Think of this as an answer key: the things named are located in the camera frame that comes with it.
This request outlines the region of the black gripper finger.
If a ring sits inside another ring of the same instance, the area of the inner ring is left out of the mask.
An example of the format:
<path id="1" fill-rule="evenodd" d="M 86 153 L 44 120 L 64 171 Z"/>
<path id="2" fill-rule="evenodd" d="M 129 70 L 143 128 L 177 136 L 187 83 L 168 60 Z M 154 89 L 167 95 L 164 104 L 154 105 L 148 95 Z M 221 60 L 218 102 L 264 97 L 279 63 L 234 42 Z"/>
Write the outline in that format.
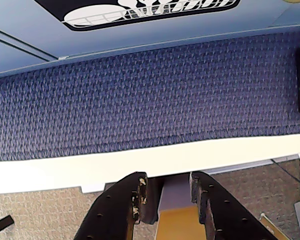
<path id="1" fill-rule="evenodd" d="M 207 240 L 275 240 L 276 237 L 212 176 L 189 175 L 191 202 Z"/>
<path id="2" fill-rule="evenodd" d="M 75 240 L 131 240 L 134 225 L 158 221 L 159 180 L 131 173 L 105 190 L 84 217 Z"/>

